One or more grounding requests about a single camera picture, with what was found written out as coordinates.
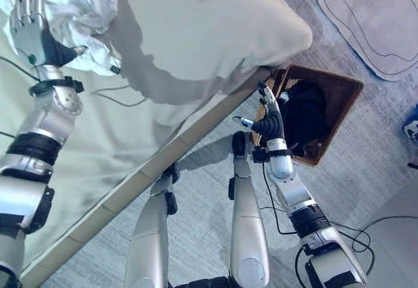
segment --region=robotic hand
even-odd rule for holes
[[[10,14],[10,33],[20,59],[41,80],[60,79],[58,69],[87,49],[87,46],[68,48],[54,39],[45,16],[44,0],[16,0]]]
[[[365,284],[366,274],[352,250],[298,177],[296,163],[292,162],[292,153],[284,139],[276,98],[264,82],[259,83],[259,93],[263,96],[260,102],[266,108],[266,116],[258,122],[240,116],[234,117],[234,121],[266,140],[267,152],[254,152],[254,161],[268,161],[268,178],[276,186],[280,203],[300,237],[300,245],[305,254],[311,256],[305,269],[312,287]]]
[[[22,61],[39,83],[29,92],[35,107],[0,157],[0,287],[19,287],[27,234],[46,222],[54,196],[48,187],[53,165],[81,113],[81,82],[60,67],[86,47],[68,48],[48,27],[44,0],[16,0],[10,15],[12,37]]]

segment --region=white pillow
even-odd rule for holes
[[[116,28],[140,33],[129,39],[137,49],[127,52],[113,38],[122,58],[137,61],[123,74],[133,89],[162,103],[173,102],[174,92],[197,101],[203,85],[235,68],[278,65],[312,43],[309,26],[283,0],[129,0],[134,20],[126,0],[118,1],[125,12]]]

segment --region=brown basket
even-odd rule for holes
[[[272,88],[273,94],[277,98],[281,92],[293,87],[299,80],[310,80],[317,84],[327,100],[325,119],[330,127],[330,133],[326,137],[307,144],[304,157],[295,157],[297,161],[316,166],[327,151],[349,109],[359,97],[364,84],[350,77],[298,65],[290,65],[287,69],[278,69],[274,78],[269,79],[266,83]],[[264,114],[265,108],[260,105],[255,120],[260,120]],[[259,144],[260,139],[259,135],[253,133],[253,141],[256,145]]]

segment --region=floor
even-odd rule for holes
[[[312,48],[292,62],[365,83],[322,163],[315,168],[299,166],[301,179],[328,217],[357,227],[405,185],[418,182],[417,172],[406,166],[417,148],[400,130],[418,102],[418,82],[412,76],[399,82],[380,80],[348,46],[316,0],[286,1],[314,34]],[[231,117],[254,117],[257,102],[258,95],[252,95],[178,163],[181,178],[174,188],[179,210],[169,218],[169,278],[173,285],[228,273],[233,203],[227,197],[227,183],[233,175],[231,137],[240,129]],[[259,205],[270,205],[261,166],[251,163],[251,171]],[[130,237],[147,195],[148,191],[138,196],[42,286],[121,287]],[[270,210],[263,211],[263,219],[272,287],[299,287],[293,269],[298,238],[278,235]],[[283,230],[291,229],[284,215],[279,220]],[[369,263],[367,256],[361,261]],[[304,271],[302,279],[307,282]]]

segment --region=mattress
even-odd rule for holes
[[[202,32],[194,35],[199,36],[198,43],[195,38],[183,44],[174,41],[174,48],[182,47],[180,53],[169,45],[161,47],[161,39],[152,42],[155,35],[149,34],[158,30],[160,22],[143,12],[149,5],[144,7],[140,0],[118,1],[120,10],[110,34],[115,39],[111,43],[115,54],[123,60],[121,74],[99,76],[64,69],[65,75],[83,82],[85,92],[80,98],[84,109],[54,166],[50,187],[56,193],[48,221],[25,241],[23,277],[30,285],[57,269],[129,199],[243,101],[255,89],[255,81],[266,78],[265,71],[252,76],[258,65],[279,64],[312,41],[310,28],[283,0],[240,0],[244,4],[232,3],[240,9],[232,18],[225,15],[226,3],[212,0],[206,10],[189,8],[185,12],[180,6],[183,16],[204,12],[202,19],[212,14],[216,23],[224,23],[208,29],[205,22],[190,27],[189,16],[176,21],[172,35],[177,31],[180,38],[188,34],[176,29],[180,23]],[[251,22],[248,14],[259,19]],[[6,19],[0,11],[0,25]],[[245,27],[240,27],[240,19],[245,19]],[[136,20],[144,22],[143,34]],[[170,33],[167,28],[164,36]],[[143,45],[135,42],[138,37],[145,37]],[[193,45],[204,50],[191,49]],[[138,53],[145,48],[152,54]],[[0,34],[0,55],[22,65],[4,34]],[[0,130],[14,134],[33,107],[27,92],[33,81],[18,69],[2,65],[0,84]],[[10,140],[0,137],[2,152]]]

